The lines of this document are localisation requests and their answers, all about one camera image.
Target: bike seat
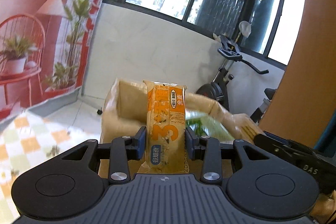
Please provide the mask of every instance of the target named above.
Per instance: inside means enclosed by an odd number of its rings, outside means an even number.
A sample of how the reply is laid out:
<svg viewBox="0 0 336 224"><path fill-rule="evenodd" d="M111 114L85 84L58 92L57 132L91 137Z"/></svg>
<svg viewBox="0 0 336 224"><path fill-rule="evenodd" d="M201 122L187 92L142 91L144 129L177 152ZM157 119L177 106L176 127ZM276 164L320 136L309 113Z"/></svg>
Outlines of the bike seat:
<svg viewBox="0 0 336 224"><path fill-rule="evenodd" d="M265 89L265 94L266 94L266 97L269 99L269 100L272 100L273 99L273 96L275 94L275 92L277 91L277 89Z"/></svg>

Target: metal screw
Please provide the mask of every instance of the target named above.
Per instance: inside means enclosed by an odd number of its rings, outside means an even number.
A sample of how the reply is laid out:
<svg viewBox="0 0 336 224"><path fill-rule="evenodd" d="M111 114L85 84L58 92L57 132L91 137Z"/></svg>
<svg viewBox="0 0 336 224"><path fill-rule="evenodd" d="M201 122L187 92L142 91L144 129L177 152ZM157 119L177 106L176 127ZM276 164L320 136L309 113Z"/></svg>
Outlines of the metal screw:
<svg viewBox="0 0 336 224"><path fill-rule="evenodd" d="M219 174L215 172L208 172L203 175L203 178L205 178L206 180L217 180L219 179L219 177Z"/></svg>
<svg viewBox="0 0 336 224"><path fill-rule="evenodd" d="M113 180L121 181L121 180L125 180L126 178L127 178L127 175L123 172L115 172L111 175L111 179Z"/></svg>

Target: orange food package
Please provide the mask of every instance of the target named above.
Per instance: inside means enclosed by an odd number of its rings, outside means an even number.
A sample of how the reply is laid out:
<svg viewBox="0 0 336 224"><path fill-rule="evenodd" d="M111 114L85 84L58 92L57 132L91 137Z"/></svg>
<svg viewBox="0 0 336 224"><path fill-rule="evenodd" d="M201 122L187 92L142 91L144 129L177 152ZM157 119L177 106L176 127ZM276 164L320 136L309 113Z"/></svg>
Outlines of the orange food package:
<svg viewBox="0 0 336 224"><path fill-rule="evenodd" d="M139 173L189 173L185 146L185 86L144 81L148 112L146 161Z"/></svg>

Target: lamp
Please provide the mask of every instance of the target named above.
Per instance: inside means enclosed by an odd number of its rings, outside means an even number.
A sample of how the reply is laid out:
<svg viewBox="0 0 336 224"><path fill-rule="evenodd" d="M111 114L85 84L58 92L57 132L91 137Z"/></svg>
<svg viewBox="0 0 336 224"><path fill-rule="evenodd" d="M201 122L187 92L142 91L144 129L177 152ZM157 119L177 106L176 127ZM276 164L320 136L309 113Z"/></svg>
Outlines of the lamp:
<svg viewBox="0 0 336 224"><path fill-rule="evenodd" d="M67 13L64 9L64 4L62 0L47 0L40 9L37 11L38 14L49 15L48 26L46 29L46 34L48 33L49 23L52 16L67 17Z"/></svg>

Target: painted chair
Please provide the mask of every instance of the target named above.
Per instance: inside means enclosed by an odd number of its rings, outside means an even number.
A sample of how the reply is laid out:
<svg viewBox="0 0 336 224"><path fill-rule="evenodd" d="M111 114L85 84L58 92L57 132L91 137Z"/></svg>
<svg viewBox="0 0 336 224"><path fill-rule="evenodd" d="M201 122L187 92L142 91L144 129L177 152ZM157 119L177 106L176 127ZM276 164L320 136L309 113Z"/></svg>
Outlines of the painted chair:
<svg viewBox="0 0 336 224"><path fill-rule="evenodd" d="M39 92L41 93L41 97L43 96L40 72L42 52L45 45L45 30L42 23L32 15L14 15L0 24L0 52L6 49L8 39L15 37L18 39L22 37L27 38L34 43L34 46L26 57L26 60L23 61L25 63L23 72L8 72L8 68L12 65L9 65L9 61L6 59L0 63L0 86L4 86L5 102L8 105L7 85L26 80L29 91L29 105L32 106L32 77L37 76Z"/></svg>

